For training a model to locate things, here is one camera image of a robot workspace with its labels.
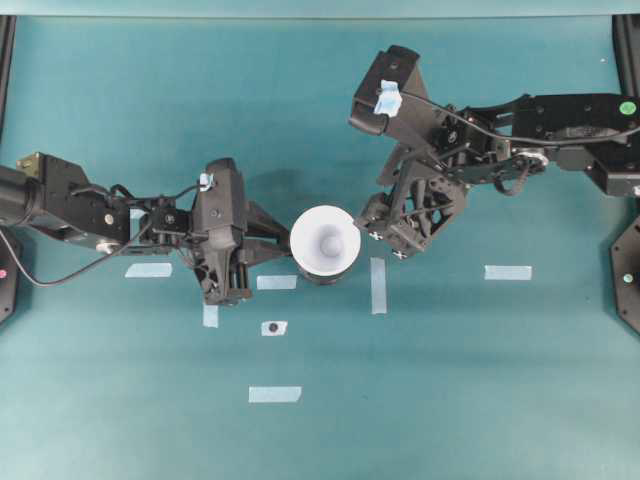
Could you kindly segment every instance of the teal table surface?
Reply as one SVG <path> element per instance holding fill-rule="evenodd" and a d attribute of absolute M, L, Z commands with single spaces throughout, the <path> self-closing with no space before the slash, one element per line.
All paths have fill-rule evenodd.
<path fill-rule="evenodd" d="M 0 13 L 171 18 L 471 18 L 636 13 L 637 0 L 2 0 Z"/>
<path fill-rule="evenodd" d="M 619 88 L 610 17 L 25 17 L 0 163 L 40 150 L 154 195 L 232 156 L 287 226 L 321 203 L 358 213 L 393 145 L 346 119 L 394 43 L 459 107 Z M 637 479 L 640 342 L 607 254 L 632 215 L 551 166 L 512 199 L 474 189 L 425 254 L 400 262 L 363 237 L 339 284 L 255 290 L 217 329 L 175 256 L 171 278 L 125 279 L 117 258 L 58 288 L 22 282 L 0 328 L 0 478 Z M 95 257 L 20 235 L 42 279 Z M 386 315 L 371 314 L 371 256 L 387 261 Z M 484 265 L 533 279 L 485 281 Z M 283 259 L 251 282 L 294 273 Z M 262 337 L 267 320 L 287 334 Z M 254 405 L 249 385 L 303 393 Z"/>

